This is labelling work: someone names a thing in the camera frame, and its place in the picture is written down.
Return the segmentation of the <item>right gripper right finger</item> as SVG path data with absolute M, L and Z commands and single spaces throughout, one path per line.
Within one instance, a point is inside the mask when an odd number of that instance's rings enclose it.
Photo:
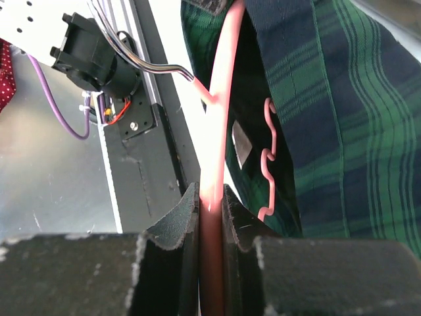
M 419 315 L 420 260 L 387 240 L 284 238 L 222 200 L 227 315 Z

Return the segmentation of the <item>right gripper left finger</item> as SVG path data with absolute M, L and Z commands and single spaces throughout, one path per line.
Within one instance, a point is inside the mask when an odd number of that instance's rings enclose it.
M 197 315 L 199 186 L 137 233 L 1 242 L 2 315 Z

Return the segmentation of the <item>pink plastic hanger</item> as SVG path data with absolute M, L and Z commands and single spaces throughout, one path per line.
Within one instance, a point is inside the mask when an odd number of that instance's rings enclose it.
M 132 66 L 153 74 L 181 74 L 194 87 L 207 106 L 202 140 L 197 148 L 201 168 L 199 198 L 199 294 L 202 315 L 224 314 L 224 277 L 222 247 L 222 199 L 228 109 L 237 43 L 245 12 L 243 1 L 234 1 L 221 29 L 210 87 L 180 65 L 156 65 L 140 59 L 116 35 L 98 1 L 88 1 L 105 39 Z

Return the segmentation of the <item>green plaid garment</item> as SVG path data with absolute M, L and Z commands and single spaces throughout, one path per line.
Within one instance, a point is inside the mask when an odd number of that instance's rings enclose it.
M 290 238 L 395 240 L 420 254 L 420 63 L 350 1 L 246 1 L 226 164 Z

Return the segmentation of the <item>red dotted cloth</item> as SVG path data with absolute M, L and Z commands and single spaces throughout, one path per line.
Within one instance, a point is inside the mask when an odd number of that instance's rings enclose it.
M 0 111 L 2 111 L 16 93 L 11 45 L 3 39 L 1 39 L 0 89 Z

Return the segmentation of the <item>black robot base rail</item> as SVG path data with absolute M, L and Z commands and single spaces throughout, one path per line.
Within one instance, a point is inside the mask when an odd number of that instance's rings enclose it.
M 199 163 L 170 74 L 143 74 L 125 116 L 99 133 L 119 233 L 141 232 L 155 224 L 199 179 Z

